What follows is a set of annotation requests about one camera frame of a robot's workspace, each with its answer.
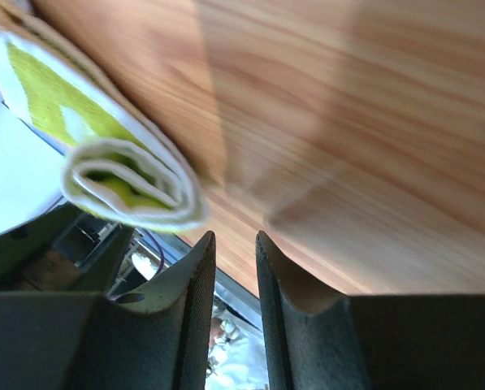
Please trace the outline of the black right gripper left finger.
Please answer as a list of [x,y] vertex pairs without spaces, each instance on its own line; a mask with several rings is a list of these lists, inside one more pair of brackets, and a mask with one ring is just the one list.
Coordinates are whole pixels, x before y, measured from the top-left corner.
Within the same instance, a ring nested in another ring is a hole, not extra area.
[[202,389],[215,279],[207,232],[136,300],[0,292],[0,389]]

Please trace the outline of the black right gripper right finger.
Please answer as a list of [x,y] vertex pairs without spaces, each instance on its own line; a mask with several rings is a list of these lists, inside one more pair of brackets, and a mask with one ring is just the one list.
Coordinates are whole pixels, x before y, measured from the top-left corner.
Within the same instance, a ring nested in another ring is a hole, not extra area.
[[256,265],[273,389],[485,389],[485,294],[346,295],[265,233]]

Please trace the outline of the yellow and cream towel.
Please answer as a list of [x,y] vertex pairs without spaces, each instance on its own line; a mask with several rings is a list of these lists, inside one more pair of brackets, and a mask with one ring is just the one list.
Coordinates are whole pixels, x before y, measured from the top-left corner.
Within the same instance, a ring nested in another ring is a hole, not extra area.
[[60,189],[73,205],[156,232],[205,222],[206,199],[178,148],[26,1],[0,1],[0,94],[68,148]]

